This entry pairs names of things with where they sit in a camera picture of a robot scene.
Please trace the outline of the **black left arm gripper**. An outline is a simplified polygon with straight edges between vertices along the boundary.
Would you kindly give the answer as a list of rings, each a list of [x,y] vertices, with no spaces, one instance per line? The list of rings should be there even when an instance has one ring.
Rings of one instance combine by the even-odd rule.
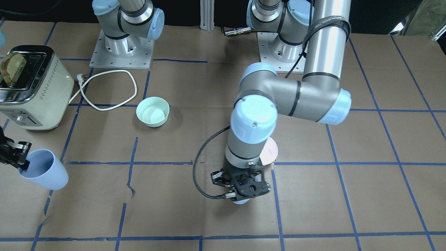
[[[266,195],[271,191],[271,185],[265,180],[261,164],[248,164],[247,168],[227,164],[210,176],[214,185],[230,189],[220,196],[223,199],[242,201]]]

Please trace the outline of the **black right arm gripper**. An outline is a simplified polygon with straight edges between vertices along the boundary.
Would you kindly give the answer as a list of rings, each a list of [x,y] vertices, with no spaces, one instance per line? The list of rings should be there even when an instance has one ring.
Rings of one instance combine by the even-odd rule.
[[[28,169],[29,161],[26,159],[32,146],[30,142],[20,141],[15,143],[4,135],[0,128],[0,159],[4,164],[10,164],[17,169]]]

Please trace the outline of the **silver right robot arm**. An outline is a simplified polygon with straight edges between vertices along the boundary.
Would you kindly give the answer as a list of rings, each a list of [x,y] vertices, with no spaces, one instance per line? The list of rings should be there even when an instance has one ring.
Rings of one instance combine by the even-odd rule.
[[[150,0],[94,0],[92,7],[101,33],[90,66],[148,69],[163,11]],[[74,98],[74,85],[51,47],[16,46],[1,62],[1,113],[24,130],[54,129]]]

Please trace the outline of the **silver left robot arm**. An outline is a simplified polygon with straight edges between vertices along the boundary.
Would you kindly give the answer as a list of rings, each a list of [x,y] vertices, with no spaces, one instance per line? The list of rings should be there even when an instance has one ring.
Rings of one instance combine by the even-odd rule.
[[[212,183],[229,191],[210,199],[244,201],[265,195],[261,151],[279,115],[339,124],[347,117],[352,97],[339,87],[351,26],[350,0],[250,0],[247,25],[277,33],[283,43],[296,46],[296,62],[305,57],[301,81],[282,78],[266,62],[249,65],[241,77],[230,117],[224,166],[211,173]]]

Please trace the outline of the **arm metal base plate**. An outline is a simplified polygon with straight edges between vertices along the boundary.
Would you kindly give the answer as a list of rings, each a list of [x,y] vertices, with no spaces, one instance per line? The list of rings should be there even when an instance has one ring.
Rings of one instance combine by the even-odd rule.
[[[295,63],[302,52],[302,43],[291,45],[283,41],[277,33],[257,33],[259,58],[261,62]]]
[[[113,40],[100,31],[89,67],[94,69],[149,70],[154,41],[129,35]]]

